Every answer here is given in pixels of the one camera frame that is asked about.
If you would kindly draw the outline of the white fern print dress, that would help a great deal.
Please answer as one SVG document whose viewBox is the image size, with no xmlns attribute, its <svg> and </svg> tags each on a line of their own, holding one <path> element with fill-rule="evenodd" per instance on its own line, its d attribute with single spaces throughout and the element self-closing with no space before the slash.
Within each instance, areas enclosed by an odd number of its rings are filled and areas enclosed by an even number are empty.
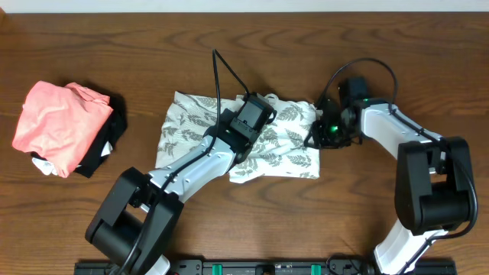
<svg viewBox="0 0 489 275">
<path fill-rule="evenodd" d="M 245 183 L 259 176 L 317 179 L 319 150 L 303 145 L 316 120 L 314 106 L 284 101 L 273 93 L 265 98 L 277 110 L 277 117 L 264 127 L 246 160 L 229 170 L 229 180 Z M 176 92 L 161 127 L 155 167 L 174 162 L 198 145 L 215 124 L 216 108 L 216 98 Z"/>
</svg>

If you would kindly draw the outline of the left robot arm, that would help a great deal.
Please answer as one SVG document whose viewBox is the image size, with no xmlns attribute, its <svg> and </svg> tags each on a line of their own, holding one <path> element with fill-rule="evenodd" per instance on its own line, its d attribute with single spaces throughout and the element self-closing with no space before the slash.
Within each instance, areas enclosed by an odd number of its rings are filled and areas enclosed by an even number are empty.
<svg viewBox="0 0 489 275">
<path fill-rule="evenodd" d="M 85 238 L 113 264 L 113 274 L 165 274 L 163 256 L 185 202 L 223 176 L 251 152 L 276 112 L 249 107 L 220 113 L 189 153 L 169 165 L 142 173 L 124 171 L 110 189 Z"/>
</svg>

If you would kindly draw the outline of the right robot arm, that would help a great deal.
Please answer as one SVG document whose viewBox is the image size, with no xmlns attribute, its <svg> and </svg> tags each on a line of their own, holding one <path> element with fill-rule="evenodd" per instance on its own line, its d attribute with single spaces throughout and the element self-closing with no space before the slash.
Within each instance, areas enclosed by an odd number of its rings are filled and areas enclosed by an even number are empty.
<svg viewBox="0 0 489 275">
<path fill-rule="evenodd" d="M 428 131 L 383 99 L 322 99 L 317 107 L 309 134 L 315 148 L 339 149 L 367 138 L 397 161 L 397 220 L 363 274 L 418 274 L 419 259 L 436 241 L 472 230 L 478 198 L 465 139 Z"/>
</svg>

